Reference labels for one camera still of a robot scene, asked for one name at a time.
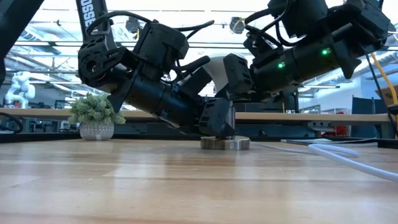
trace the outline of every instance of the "white hose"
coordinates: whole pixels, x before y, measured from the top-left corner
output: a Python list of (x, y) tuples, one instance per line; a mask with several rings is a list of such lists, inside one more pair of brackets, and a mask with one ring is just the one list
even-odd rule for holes
[(296, 153), (314, 154), (314, 155), (318, 155), (318, 156), (323, 156), (327, 159), (330, 159), (337, 163), (346, 165), (350, 168), (359, 170), (361, 172), (398, 183), (398, 174), (396, 174), (396, 173), (378, 169), (378, 168), (375, 168), (372, 166), (368, 166), (366, 164), (362, 164), (360, 162), (356, 162), (351, 159), (347, 159), (346, 157), (338, 155), (337, 153), (347, 154), (347, 157), (357, 157), (358, 156), (358, 152), (351, 150), (351, 149), (346, 149), (344, 147), (329, 146), (326, 144), (311, 144), (308, 146), (307, 150), (303, 150), (303, 149), (289, 149), (289, 148), (275, 147), (275, 146), (270, 146), (270, 145), (265, 145), (265, 144), (259, 144), (256, 142), (252, 142), (251, 144), (253, 144), (255, 146), (279, 149), (279, 150), (283, 150), (283, 151), (287, 151), (287, 152), (296, 152)]

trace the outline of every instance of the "white robot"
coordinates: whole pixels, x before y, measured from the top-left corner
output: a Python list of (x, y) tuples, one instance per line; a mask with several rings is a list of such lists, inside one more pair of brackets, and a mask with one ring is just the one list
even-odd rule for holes
[(35, 86), (30, 84), (30, 72), (18, 72), (12, 78), (12, 84), (6, 94), (6, 104), (14, 107), (14, 101), (18, 101), (21, 108), (27, 108), (30, 99), (35, 97)]

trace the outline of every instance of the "green succulent plant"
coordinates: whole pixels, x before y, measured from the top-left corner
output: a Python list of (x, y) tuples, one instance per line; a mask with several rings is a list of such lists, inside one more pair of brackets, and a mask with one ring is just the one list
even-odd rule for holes
[(94, 96), (88, 94), (71, 104), (72, 116), (70, 124), (77, 123), (106, 123), (124, 124), (126, 120), (121, 112), (115, 113), (106, 95)]

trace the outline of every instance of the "green led light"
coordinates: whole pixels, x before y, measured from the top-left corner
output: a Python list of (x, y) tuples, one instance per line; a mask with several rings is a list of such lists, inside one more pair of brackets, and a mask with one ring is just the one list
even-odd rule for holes
[(281, 62), (278, 64), (278, 68), (283, 68), (283, 67), (285, 67), (285, 62)]
[(330, 48), (327, 48), (327, 49), (323, 49), (322, 50), (322, 55), (328, 55), (328, 54), (330, 54), (331, 53), (331, 49)]

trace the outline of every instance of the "white pot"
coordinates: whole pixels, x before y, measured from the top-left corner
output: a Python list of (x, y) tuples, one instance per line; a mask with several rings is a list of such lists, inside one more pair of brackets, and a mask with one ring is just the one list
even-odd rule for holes
[(114, 124), (105, 123), (81, 123), (80, 136), (89, 141), (105, 141), (112, 138)]

